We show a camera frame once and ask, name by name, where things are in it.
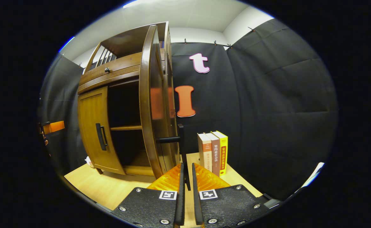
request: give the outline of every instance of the black curtain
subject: black curtain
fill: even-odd
[[[338,110],[331,76],[311,46],[277,19],[226,52],[241,118],[241,150],[230,150],[228,163],[259,191],[286,199],[329,155]]]
[[[56,170],[65,175],[85,164],[77,114],[77,88],[83,68],[58,53],[42,84],[39,122],[64,121],[65,128],[46,135]]]
[[[209,43],[171,43],[173,84],[192,86],[192,107],[196,114],[192,117],[177,117],[177,124],[184,125],[185,151],[198,152],[197,133],[220,131],[229,137],[229,151],[240,151],[239,99],[225,49],[221,45]],[[208,73],[194,70],[191,55],[201,53],[208,61]],[[174,93],[176,110],[179,110],[178,94]]]

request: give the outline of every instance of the white wall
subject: white wall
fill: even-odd
[[[171,43],[184,42],[184,38],[187,40],[187,42],[213,43],[216,40],[217,44],[226,45],[229,43],[222,32],[198,28],[170,28]],[[95,47],[82,53],[75,58],[73,62],[77,65],[81,63],[81,67],[85,68],[94,49]],[[103,48],[98,50],[95,58],[93,59],[93,63],[98,61],[102,50]]]
[[[242,36],[251,31],[251,29],[248,27],[254,29],[270,19],[273,19],[273,17],[252,6],[249,6],[235,19],[233,19],[233,21],[224,30],[223,35],[225,36],[225,39],[230,42],[230,44],[234,44],[236,41],[242,38]]]

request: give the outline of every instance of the cabinet handle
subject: cabinet handle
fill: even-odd
[[[106,136],[105,136],[105,129],[104,129],[104,126],[101,126],[100,123],[96,123],[96,124],[95,124],[95,127],[97,128],[98,140],[100,141],[101,149],[102,149],[102,150],[107,150],[106,146],[108,146],[108,142],[107,142],[107,138],[106,138]],[[103,137],[102,137],[101,128],[102,128],[102,131],[104,132],[105,144],[104,144],[104,139],[103,139]]]

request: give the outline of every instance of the wooden cabinet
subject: wooden cabinet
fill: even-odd
[[[89,70],[100,47],[106,53]],[[100,42],[78,87],[81,137],[100,174],[158,178],[180,162],[178,143],[156,141],[177,136],[173,91],[168,22]]]

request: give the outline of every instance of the wooden table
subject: wooden table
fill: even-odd
[[[199,153],[187,154],[188,172],[190,176],[191,191],[185,188],[185,220],[181,228],[200,227],[195,223],[194,199],[192,193],[192,163],[199,164]],[[147,188],[156,180],[153,176],[120,175],[104,171],[102,175],[89,165],[71,171],[64,176],[80,192],[100,205],[114,210],[135,187]],[[221,176],[230,185],[244,185],[254,196],[262,195],[257,189],[241,177],[230,165],[226,174]]]

